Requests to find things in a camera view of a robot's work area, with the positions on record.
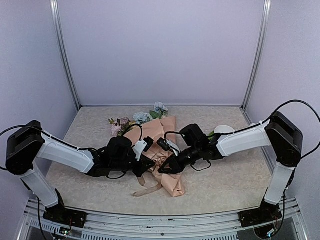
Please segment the pink rose stem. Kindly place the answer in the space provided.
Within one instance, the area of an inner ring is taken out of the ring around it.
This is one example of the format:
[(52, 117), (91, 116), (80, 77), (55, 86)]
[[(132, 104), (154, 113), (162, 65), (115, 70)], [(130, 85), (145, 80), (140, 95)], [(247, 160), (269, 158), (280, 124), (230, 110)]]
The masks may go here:
[(133, 123), (128, 117), (117, 119), (109, 118), (108, 122), (111, 125), (111, 135), (113, 137), (121, 136), (125, 132), (125, 130)]

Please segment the pink wrapping paper sheet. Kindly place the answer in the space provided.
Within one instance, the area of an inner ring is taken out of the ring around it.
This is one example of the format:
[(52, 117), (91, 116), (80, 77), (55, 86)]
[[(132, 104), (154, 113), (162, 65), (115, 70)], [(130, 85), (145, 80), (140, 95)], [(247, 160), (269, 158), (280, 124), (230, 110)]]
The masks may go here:
[[(154, 155), (160, 154), (160, 156), (170, 157), (173, 155), (170, 151), (164, 151), (160, 146), (158, 146), (157, 141), (159, 138), (163, 138), (166, 132), (174, 132), (177, 126), (177, 118), (175, 116), (169, 116), (163, 119), (155, 119), (150, 122), (144, 123), (142, 128), (135, 127), (134, 129), (130, 130), (124, 136), (132, 141), (135, 144), (138, 140), (140, 135), (142, 138), (150, 137), (154, 140), (152, 147), (145, 152), (145, 156), (152, 160)], [(173, 192), (173, 197), (180, 197), (185, 194), (185, 189), (181, 180), (181, 174), (169, 174), (172, 176), (176, 176), (179, 179), (175, 190)]]

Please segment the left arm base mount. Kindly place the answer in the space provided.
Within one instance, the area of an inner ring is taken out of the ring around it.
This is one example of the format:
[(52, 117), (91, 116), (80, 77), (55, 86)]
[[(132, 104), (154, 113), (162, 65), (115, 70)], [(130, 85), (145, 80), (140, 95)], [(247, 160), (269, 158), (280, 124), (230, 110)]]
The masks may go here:
[(46, 207), (43, 218), (54, 223), (83, 229), (87, 220), (87, 213), (80, 210), (66, 208), (59, 191), (55, 189), (55, 192), (58, 197), (57, 205)]

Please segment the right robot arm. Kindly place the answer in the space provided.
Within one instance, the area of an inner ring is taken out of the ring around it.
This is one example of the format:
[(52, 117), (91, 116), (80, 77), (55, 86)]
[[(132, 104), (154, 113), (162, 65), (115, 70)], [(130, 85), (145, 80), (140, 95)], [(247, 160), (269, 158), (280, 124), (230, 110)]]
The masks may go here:
[(160, 174), (179, 174), (200, 159), (215, 161), (255, 148), (273, 148), (277, 164), (255, 212), (260, 222), (268, 221), (279, 210), (279, 203), (302, 159), (303, 133), (279, 111), (272, 113), (267, 120), (238, 131), (231, 128), (207, 136), (193, 123), (180, 130), (179, 135), (188, 148), (168, 157), (158, 169)]

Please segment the tan ribbon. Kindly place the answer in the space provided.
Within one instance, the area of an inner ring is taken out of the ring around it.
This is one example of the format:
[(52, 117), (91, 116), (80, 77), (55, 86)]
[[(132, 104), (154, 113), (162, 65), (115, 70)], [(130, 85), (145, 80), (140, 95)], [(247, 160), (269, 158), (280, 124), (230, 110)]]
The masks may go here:
[(152, 173), (156, 181), (156, 184), (145, 187), (146, 181), (144, 177), (142, 176), (138, 178), (139, 183), (144, 187), (144, 189), (132, 193), (131, 195), (133, 197), (142, 197), (142, 196), (154, 193), (160, 190), (162, 187), (165, 190), (167, 190), (172, 197), (174, 196), (174, 190), (176, 188), (177, 183), (179, 182), (179, 179), (176, 178), (175, 175), (172, 176), (170, 174), (164, 174), (164, 173), (158, 172), (159, 168), (167, 158), (168, 158), (167, 156), (164, 156), (164, 155), (161, 156), (159, 153), (153, 156), (152, 160), (155, 161), (155, 167), (153, 167), (150, 170), (150, 172)]

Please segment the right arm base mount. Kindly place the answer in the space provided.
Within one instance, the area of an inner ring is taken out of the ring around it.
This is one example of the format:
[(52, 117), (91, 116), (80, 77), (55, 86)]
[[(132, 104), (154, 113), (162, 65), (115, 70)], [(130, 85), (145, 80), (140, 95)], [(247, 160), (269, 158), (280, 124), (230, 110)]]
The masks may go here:
[(263, 199), (259, 207), (240, 211), (238, 216), (241, 227), (246, 228), (281, 219), (282, 213), (279, 203), (270, 204)]

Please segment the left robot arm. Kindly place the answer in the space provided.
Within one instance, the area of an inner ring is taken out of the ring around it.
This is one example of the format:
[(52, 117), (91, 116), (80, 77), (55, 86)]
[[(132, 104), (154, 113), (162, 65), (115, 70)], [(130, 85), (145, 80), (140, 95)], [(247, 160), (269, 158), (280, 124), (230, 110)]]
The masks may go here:
[(144, 155), (154, 143), (150, 137), (140, 137), (137, 143), (132, 143), (125, 136), (117, 136), (111, 138), (107, 146), (95, 149), (64, 142), (44, 131), (37, 120), (15, 128), (17, 131), (7, 140), (5, 170), (19, 176), (46, 210), (61, 223), (70, 218), (70, 211), (59, 191), (45, 180), (34, 163), (35, 159), (49, 160), (93, 178), (109, 177), (111, 172), (123, 175), (132, 172), (140, 178), (155, 166), (155, 162)]

